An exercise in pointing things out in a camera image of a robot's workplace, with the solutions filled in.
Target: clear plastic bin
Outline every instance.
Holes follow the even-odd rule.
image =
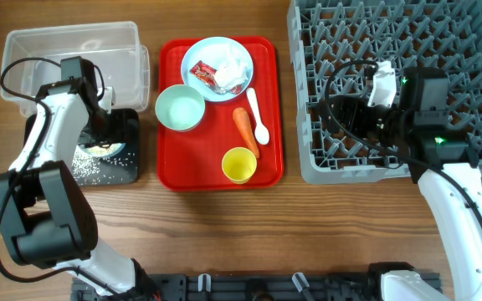
[[[80,55],[96,64],[105,86],[116,93],[114,108],[143,111],[150,95],[148,50],[139,41],[133,22],[95,23],[14,30],[7,36],[2,71],[17,59],[43,57],[60,62]],[[43,84],[60,80],[60,69],[45,62],[28,61],[12,68],[5,85],[21,94],[36,95]],[[100,76],[96,73],[100,87]],[[35,105],[1,89],[3,99],[16,102],[25,116],[36,112]]]

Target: red candy wrapper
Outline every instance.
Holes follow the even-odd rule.
[[[205,64],[203,61],[199,61],[194,67],[191,68],[189,71],[192,75],[196,76],[200,79],[209,89],[213,90],[213,92],[217,94],[224,94],[227,92],[233,94],[241,93],[243,86],[241,84],[236,85],[231,90],[227,91],[222,89],[217,85],[215,81],[215,73],[217,72],[212,66]]]

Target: gray wire dish rack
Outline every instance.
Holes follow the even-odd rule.
[[[409,176],[397,158],[322,128],[315,107],[325,83],[335,67],[355,59],[391,60],[398,89],[403,68],[445,70],[449,128],[468,132],[480,151],[482,171],[482,0],[291,0],[287,18],[305,181],[338,184]],[[331,94],[367,95],[362,76],[363,68],[342,70],[331,83]]]

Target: red tray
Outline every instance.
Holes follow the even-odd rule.
[[[176,132],[159,124],[157,133],[157,175],[166,187],[174,191],[206,191],[269,187],[284,174],[282,130],[276,53],[273,44],[262,37],[233,38],[240,42],[254,61],[254,77],[249,87],[256,89],[259,112],[269,129],[268,145],[258,144],[258,169],[244,185],[233,184],[224,174],[221,162],[224,154],[238,146],[246,147],[233,122],[233,109],[244,107],[255,122],[246,94],[223,103],[206,102],[200,124],[188,132]],[[183,84],[180,69],[185,53],[200,38],[168,42],[161,50],[159,91],[174,84]]]

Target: cable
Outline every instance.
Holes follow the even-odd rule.
[[[5,90],[7,93],[11,94],[11,95],[14,95],[14,96],[17,96],[17,97],[20,97],[20,98],[23,98],[23,99],[27,99],[27,100],[31,100],[33,101],[35,104],[37,105],[41,105],[42,108],[44,109],[45,111],[45,119],[44,119],[44,123],[42,124],[42,129],[40,130],[40,133],[38,134],[38,138],[37,140],[34,142],[34,145],[33,145],[33,149],[29,152],[29,156],[27,158],[27,160],[25,161],[25,163],[23,164],[22,168],[19,170],[19,172],[16,174],[16,176],[14,177],[13,181],[11,182],[10,186],[8,187],[7,191],[5,192],[5,195],[3,197],[3,202],[1,204],[1,207],[0,207],[0,228],[1,228],[1,222],[3,220],[3,215],[4,215],[4,212],[5,212],[5,209],[7,208],[7,204],[10,200],[10,196],[11,194],[13,194],[14,190],[16,189],[16,187],[20,184],[22,178],[23,178],[23,174],[25,173],[25,171],[27,171],[28,167],[31,165],[31,163],[33,163],[33,160],[35,158],[35,155],[38,153],[38,150],[40,149],[40,146],[42,144],[42,142],[44,141],[44,138],[46,136],[46,134],[48,133],[48,129],[49,129],[49,124],[51,123],[51,110],[49,109],[49,107],[42,101],[40,101],[40,99],[35,99],[31,96],[28,96],[28,95],[25,95],[25,94],[20,94],[20,93],[17,93],[17,92],[14,92],[12,90],[10,90],[9,88],[7,88],[4,84],[4,80],[5,80],[5,76],[7,75],[8,71],[14,67],[15,65],[17,64],[20,64],[22,62],[26,62],[26,61],[44,61],[44,62],[48,62],[48,63],[51,63],[51,64],[54,64],[58,67],[60,67],[60,64],[50,60],[50,59],[44,59],[44,58],[25,58],[25,59],[19,59],[13,63],[11,63],[9,66],[7,66],[7,68],[5,68],[1,74],[1,79],[0,79],[0,85],[1,85],[1,88],[3,90]],[[106,291],[108,291],[109,293],[111,293],[113,296],[115,296],[116,298],[118,299],[121,299],[120,295],[115,291],[113,290],[112,288],[110,288],[107,284],[105,283],[102,283],[98,280],[96,280],[94,277],[90,276],[88,273],[84,272],[84,271],[81,271],[79,267],[67,267],[67,268],[60,268],[60,269],[57,269],[57,270],[54,270],[52,272],[49,272],[49,273],[45,273],[43,275],[40,275],[40,276],[37,276],[37,277],[33,277],[33,278],[22,278],[22,277],[19,277],[19,276],[16,276],[16,275],[13,275],[12,273],[10,273],[4,266],[3,266],[3,262],[1,261],[1,258],[0,258],[0,273],[5,276],[6,278],[10,279],[10,280],[13,280],[13,281],[16,281],[16,282],[19,282],[19,283],[34,283],[34,282],[38,282],[38,281],[41,281],[41,280],[44,280],[46,278],[50,278],[54,275],[57,275],[57,274],[60,274],[60,273],[63,273],[63,272],[74,272],[76,275],[82,275],[84,278],[87,278],[88,280],[90,280],[92,283],[102,287],[103,289],[105,289]]]
[[[332,80],[336,77],[336,75],[344,68],[346,67],[349,67],[349,66],[352,66],[352,65],[356,65],[356,64],[370,64],[370,65],[375,65],[376,66],[376,70],[378,70],[378,65],[377,63],[373,62],[373,61],[366,61],[366,60],[358,60],[358,61],[351,61],[351,62],[347,62],[345,64],[343,64],[342,66],[336,68],[336,70],[334,70],[334,72],[331,74],[331,76],[329,77],[329,79],[326,81],[326,86],[325,86],[325,101],[328,105],[330,105],[330,101],[329,101],[329,89],[330,89],[330,82],[332,82]],[[482,231],[482,216],[481,216],[481,213],[479,212],[479,208],[477,207],[477,204],[475,204],[475,202],[472,200],[472,198],[469,196],[468,192],[466,192],[464,190],[464,188],[457,182],[455,181],[451,176],[449,176],[448,174],[446,174],[445,172],[443,172],[442,170],[440,170],[438,167],[436,166],[431,166],[423,161],[420,161],[420,160],[416,160],[410,156],[405,156],[405,155],[402,155],[396,151],[393,151],[393,150],[389,150],[389,149],[386,149],[384,147],[381,147],[379,145],[375,145],[375,144],[372,144],[371,142],[367,141],[367,140],[363,140],[359,137],[357,137],[356,135],[352,134],[348,129],[345,128],[345,126],[341,125],[340,122],[338,122],[338,120],[336,120],[336,117],[334,116],[334,113],[332,112],[332,109],[331,107],[329,107],[329,113],[330,113],[330,119],[332,122],[334,122],[341,130],[343,130],[343,132],[345,133],[345,135],[347,135],[348,137],[362,143],[363,145],[367,146],[368,148],[372,148],[374,150],[377,150],[383,154],[386,154],[386,155],[390,155],[390,156],[395,156],[397,157],[400,161],[403,161],[403,162],[406,162],[408,164],[414,164],[414,165],[417,165],[417,166],[421,166],[421,167],[424,167],[428,170],[431,170],[435,173],[437,173],[439,176],[441,176],[444,180],[448,181],[451,185],[453,185],[455,187],[455,189],[463,196],[463,198],[466,200],[466,203],[469,207],[469,209],[472,210],[472,213],[474,213],[475,215],[475,218],[477,219],[477,223],[479,224],[479,227],[481,228],[481,231]]]
[[[96,68],[96,70],[98,70],[98,74],[100,75],[100,79],[101,79],[101,94],[100,94],[100,96],[98,96],[98,101],[100,101],[104,98],[104,94],[105,94],[104,76],[101,75],[101,71],[100,71],[100,68],[98,66],[94,65],[94,68]]]

